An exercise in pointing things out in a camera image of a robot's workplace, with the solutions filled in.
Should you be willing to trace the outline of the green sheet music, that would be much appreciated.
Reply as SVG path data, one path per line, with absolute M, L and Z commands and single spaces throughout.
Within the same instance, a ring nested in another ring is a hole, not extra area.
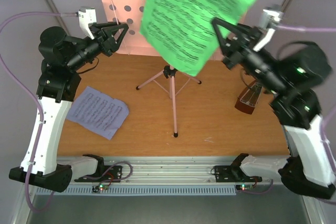
M 196 76 L 219 47 L 211 21 L 236 25 L 256 0 L 145 0 L 140 34 L 177 70 Z

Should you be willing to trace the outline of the brown wooden metronome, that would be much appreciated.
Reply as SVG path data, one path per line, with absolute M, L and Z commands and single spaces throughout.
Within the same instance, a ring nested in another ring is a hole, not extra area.
M 237 97 L 235 109 L 245 114 L 253 114 L 263 87 L 257 82 L 251 82 Z

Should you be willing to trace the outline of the blue sheet music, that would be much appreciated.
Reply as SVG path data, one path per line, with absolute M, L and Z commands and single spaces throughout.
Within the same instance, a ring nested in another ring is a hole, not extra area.
M 124 102 L 86 87 L 71 105 L 66 119 L 111 140 L 128 115 Z

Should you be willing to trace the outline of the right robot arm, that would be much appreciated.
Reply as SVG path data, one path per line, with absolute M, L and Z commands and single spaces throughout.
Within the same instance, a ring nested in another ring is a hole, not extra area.
M 290 137 L 287 158 L 262 158 L 242 153 L 231 164 L 237 180 L 248 177 L 279 179 L 298 195 L 329 200 L 335 193 L 335 169 L 326 137 L 322 134 L 321 106 L 314 87 L 332 69 L 323 50 L 313 41 L 284 59 L 264 49 L 261 29 L 233 25 L 220 18 L 211 21 L 223 63 L 241 65 L 258 84 L 273 94 L 270 106 Z

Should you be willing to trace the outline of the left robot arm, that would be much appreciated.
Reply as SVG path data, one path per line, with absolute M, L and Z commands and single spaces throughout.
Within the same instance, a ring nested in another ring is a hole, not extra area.
M 89 36 L 81 39 L 53 26 L 40 35 L 43 56 L 35 99 L 36 122 L 26 155 L 9 178 L 49 189 L 66 190 L 71 181 L 92 182 L 108 178 L 103 157 L 85 154 L 68 164 L 57 163 L 57 149 L 68 111 L 81 81 L 78 70 L 99 54 L 112 56 L 121 46 L 129 26 L 108 22 L 89 25 Z

